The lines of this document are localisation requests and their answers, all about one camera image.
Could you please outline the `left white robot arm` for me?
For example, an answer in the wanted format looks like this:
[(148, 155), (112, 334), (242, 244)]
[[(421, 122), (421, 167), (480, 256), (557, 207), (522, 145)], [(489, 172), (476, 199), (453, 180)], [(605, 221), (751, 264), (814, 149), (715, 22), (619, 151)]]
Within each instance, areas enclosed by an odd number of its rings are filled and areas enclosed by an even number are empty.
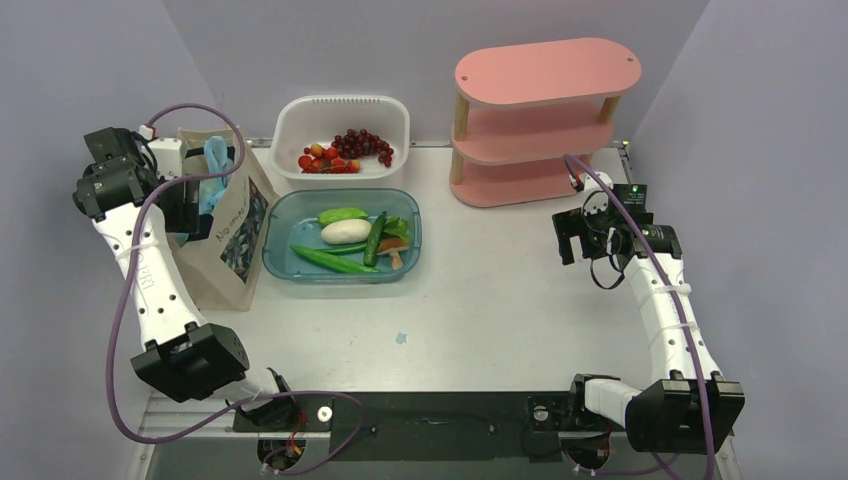
[(84, 141), (93, 161), (72, 198), (131, 284), (137, 377), (177, 403), (216, 398), (257, 427), (292, 426), (299, 405), (284, 378), (252, 366), (236, 332), (203, 315), (252, 303), (275, 199), (254, 154), (231, 130), (107, 127)]

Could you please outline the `beige canvas tote bag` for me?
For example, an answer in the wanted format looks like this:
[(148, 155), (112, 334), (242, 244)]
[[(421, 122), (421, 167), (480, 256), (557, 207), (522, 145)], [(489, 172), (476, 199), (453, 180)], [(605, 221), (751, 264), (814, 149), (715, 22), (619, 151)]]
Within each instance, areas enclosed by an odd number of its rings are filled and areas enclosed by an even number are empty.
[(241, 167), (200, 185), (200, 231), (169, 239), (191, 299), (200, 309), (247, 311), (262, 267), (269, 211), (279, 199), (251, 148)]

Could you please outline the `blue plastic grocery bag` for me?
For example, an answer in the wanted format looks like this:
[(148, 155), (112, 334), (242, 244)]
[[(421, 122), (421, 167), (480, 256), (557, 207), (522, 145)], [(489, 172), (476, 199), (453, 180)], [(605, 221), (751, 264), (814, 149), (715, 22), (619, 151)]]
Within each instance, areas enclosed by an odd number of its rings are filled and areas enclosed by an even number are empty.
[[(221, 174), (233, 167), (229, 145), (222, 136), (209, 137), (203, 146), (203, 156), (209, 174)], [(200, 182), (199, 213), (211, 215), (228, 188), (230, 176), (205, 179)]]

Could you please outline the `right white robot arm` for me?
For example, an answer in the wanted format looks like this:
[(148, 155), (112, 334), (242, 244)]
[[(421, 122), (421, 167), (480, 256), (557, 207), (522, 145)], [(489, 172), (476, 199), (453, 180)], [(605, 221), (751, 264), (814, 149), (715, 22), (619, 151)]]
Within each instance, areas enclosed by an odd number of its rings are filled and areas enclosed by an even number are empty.
[(564, 264), (582, 256), (608, 259), (637, 301), (648, 339), (651, 383), (643, 390), (617, 377), (578, 374), (565, 413), (573, 427), (601, 420), (623, 427), (639, 452), (702, 454), (719, 450), (733, 431), (745, 396), (725, 379), (712, 359), (689, 301), (682, 248), (675, 230), (654, 223), (650, 212), (633, 212), (633, 223), (612, 205), (585, 213), (573, 209), (553, 216)]

